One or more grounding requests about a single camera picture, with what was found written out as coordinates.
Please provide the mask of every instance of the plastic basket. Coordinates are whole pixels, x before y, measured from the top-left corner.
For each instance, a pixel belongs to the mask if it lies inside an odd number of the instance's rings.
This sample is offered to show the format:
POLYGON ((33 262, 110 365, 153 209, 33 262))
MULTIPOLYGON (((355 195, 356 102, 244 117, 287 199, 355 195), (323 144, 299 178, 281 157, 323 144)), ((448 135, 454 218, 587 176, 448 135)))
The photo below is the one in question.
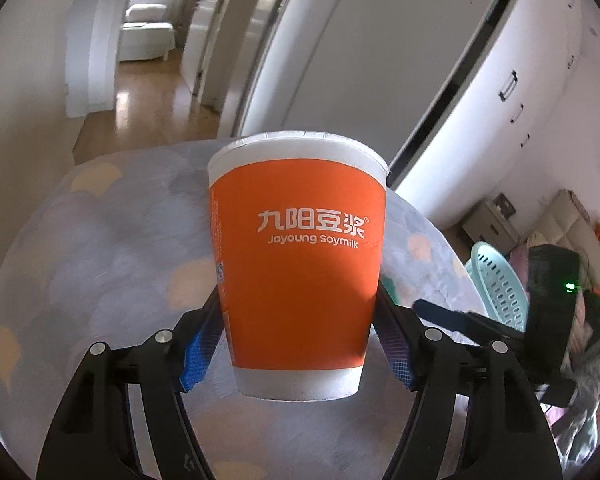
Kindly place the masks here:
POLYGON ((471 249, 471 259, 464 266, 474 282, 491 319, 525 331, 529 302, 525 289, 508 261, 485 242, 471 249))

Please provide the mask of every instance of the table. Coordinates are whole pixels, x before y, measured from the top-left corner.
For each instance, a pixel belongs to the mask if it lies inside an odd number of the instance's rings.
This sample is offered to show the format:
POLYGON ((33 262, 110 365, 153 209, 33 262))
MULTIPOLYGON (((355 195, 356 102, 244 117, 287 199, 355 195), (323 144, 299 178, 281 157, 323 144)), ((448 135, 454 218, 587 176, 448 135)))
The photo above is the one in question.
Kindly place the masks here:
MULTIPOLYGON (((184 142, 77 166, 18 234, 0 270, 0 437, 32 478, 90 344, 139 344, 201 307, 214 288, 206 164, 225 143, 184 142)), ((399 304, 425 298, 485 313, 442 234, 393 192, 382 274, 399 304)), ((160 478, 139 387, 130 397, 142 466, 160 478)), ((223 337, 184 403, 218 480, 369 480, 388 465, 413 398, 372 331, 355 396, 309 403, 244 397, 223 337)), ((461 400, 456 411, 447 474, 459 453, 461 400)))

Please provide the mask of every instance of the paper cup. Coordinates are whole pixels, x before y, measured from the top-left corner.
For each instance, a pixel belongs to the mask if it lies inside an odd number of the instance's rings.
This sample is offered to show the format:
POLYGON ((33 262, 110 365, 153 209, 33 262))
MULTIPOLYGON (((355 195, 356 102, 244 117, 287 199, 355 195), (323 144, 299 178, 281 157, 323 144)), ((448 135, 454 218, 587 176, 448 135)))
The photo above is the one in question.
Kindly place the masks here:
POLYGON ((384 160, 345 137, 277 132, 226 146, 208 171, 238 390, 277 400, 354 394, 378 288, 384 160))

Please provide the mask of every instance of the screw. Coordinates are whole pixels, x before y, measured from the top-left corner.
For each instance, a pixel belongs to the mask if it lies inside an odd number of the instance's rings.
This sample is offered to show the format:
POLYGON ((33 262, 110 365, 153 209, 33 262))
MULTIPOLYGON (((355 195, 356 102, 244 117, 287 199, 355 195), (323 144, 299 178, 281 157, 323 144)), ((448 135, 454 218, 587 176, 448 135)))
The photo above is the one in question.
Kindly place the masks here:
POLYGON ((94 343, 89 348, 89 352, 91 355, 100 355, 107 349, 107 346, 104 343, 94 343))
POLYGON ((442 339, 442 332, 437 328, 427 328, 424 331, 424 337, 429 341, 440 341, 442 339))
POLYGON ((160 332, 158 332, 155 335, 155 340, 158 343, 168 343, 169 341, 171 341, 172 337, 173 332, 171 330, 160 330, 160 332))
POLYGON ((498 354, 506 354, 507 350, 509 350, 509 347, 502 341, 494 341, 491 343, 491 348, 493 348, 498 354))

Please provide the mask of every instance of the logo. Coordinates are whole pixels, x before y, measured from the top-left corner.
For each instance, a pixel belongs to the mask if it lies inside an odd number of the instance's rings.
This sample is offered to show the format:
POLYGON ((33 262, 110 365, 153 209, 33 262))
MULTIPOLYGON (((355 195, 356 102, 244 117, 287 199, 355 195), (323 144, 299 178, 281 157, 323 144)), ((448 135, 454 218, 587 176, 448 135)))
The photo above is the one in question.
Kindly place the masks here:
POLYGON ((362 228, 369 222, 368 217, 343 213, 333 209, 312 209, 312 208, 288 208, 282 224, 282 215, 280 211, 263 211, 258 213, 262 218, 262 224, 257 232, 262 232, 269 225, 269 219, 273 218, 273 225, 278 231, 289 229, 328 231, 333 233, 348 234, 352 237, 365 238, 365 230, 362 228))

